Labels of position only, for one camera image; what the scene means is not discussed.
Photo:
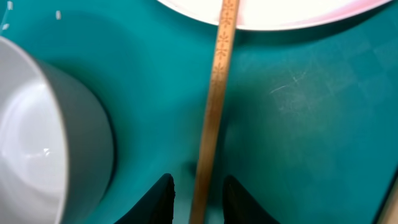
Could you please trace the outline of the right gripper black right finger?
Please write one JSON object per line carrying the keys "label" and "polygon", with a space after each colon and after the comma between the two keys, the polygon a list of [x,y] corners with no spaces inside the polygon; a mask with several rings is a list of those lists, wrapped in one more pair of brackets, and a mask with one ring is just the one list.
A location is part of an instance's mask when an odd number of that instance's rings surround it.
{"label": "right gripper black right finger", "polygon": [[224,224],[279,224],[232,175],[223,182]]}

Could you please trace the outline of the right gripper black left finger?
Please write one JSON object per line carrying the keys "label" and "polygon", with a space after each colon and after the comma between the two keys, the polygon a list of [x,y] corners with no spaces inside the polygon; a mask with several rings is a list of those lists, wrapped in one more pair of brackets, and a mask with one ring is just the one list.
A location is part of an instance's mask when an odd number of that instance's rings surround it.
{"label": "right gripper black left finger", "polygon": [[172,175],[164,174],[115,224],[172,224],[174,187]]}

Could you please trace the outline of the grey bowl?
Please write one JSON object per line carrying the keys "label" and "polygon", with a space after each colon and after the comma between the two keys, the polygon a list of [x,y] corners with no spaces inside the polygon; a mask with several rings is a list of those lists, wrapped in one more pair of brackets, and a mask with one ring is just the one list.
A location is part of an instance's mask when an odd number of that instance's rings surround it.
{"label": "grey bowl", "polygon": [[82,223],[108,188],[108,117],[72,76],[1,39],[1,222]]}

